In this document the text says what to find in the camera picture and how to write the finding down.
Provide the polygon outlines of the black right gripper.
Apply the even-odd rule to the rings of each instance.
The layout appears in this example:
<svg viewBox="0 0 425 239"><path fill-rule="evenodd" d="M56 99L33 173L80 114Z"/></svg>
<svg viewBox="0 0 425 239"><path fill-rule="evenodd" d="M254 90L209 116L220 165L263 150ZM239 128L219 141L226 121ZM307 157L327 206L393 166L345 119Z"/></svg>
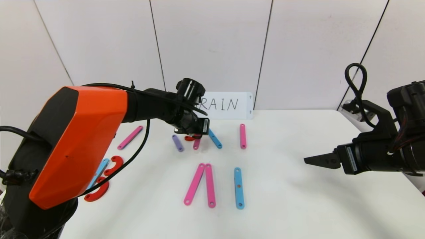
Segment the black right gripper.
<svg viewBox="0 0 425 239"><path fill-rule="evenodd" d="M342 167L345 174L357 175L363 172L393 172L393 162L388 152L388 140L360 140L339 145L336 153L327 153L304 158L308 165L328 169Z"/></svg>

